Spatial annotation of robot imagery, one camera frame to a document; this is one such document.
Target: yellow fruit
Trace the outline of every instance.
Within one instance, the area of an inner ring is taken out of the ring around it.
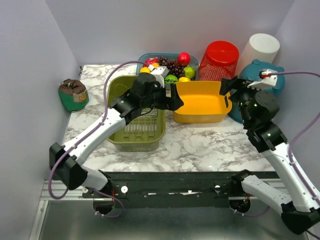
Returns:
[[[156,63],[156,62],[152,63],[151,65],[154,66],[155,68],[157,68],[157,67],[160,66],[160,65],[159,65],[158,63]]]
[[[182,82],[190,82],[191,80],[185,76],[182,76],[179,78],[179,83],[182,83]]]
[[[151,73],[150,69],[147,68],[146,66],[144,66],[143,68],[141,68],[140,73]]]

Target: red plastic bin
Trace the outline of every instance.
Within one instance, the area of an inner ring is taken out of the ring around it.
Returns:
[[[227,41],[214,41],[206,48],[199,66],[199,81],[219,81],[233,78],[239,50]]]

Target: white container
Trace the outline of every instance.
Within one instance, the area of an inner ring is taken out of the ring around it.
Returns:
[[[274,36],[265,33],[252,35],[239,57],[235,75],[238,76],[247,65],[252,63],[254,59],[272,63],[279,51],[279,48],[280,43]]]

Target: green bag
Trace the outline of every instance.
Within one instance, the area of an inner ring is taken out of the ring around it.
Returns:
[[[67,79],[59,86],[58,93],[68,111],[83,109],[89,102],[86,86],[79,80]]]

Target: blue container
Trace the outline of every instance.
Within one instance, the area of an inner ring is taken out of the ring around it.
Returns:
[[[255,59],[252,61],[251,64],[246,66],[242,72],[239,75],[239,78],[247,79],[251,81],[259,81],[259,73],[263,69],[272,69],[278,72],[284,72],[285,69],[281,66],[275,66],[271,63],[260,61],[258,59]],[[278,75],[278,79],[276,82],[276,86],[270,89],[267,89],[265,91],[273,93],[276,97],[279,96],[279,94],[283,91],[285,87],[285,76],[284,75]],[[239,105],[236,102],[232,103],[232,109],[228,113],[229,117],[235,120],[238,123],[242,124],[242,117],[241,113],[239,111]]]
[[[179,56],[178,53],[146,53],[139,58],[139,61],[145,62],[147,59],[155,58],[155,57],[157,57],[158,59],[160,57],[166,57],[169,60],[177,60],[178,56]],[[192,67],[195,70],[195,77],[193,77],[192,80],[199,79],[199,71],[198,71],[199,63],[194,56],[190,56],[190,62],[188,64],[188,66]],[[136,67],[136,75],[139,75],[140,69],[142,67],[143,67],[143,65],[141,63],[138,63],[138,65]]]

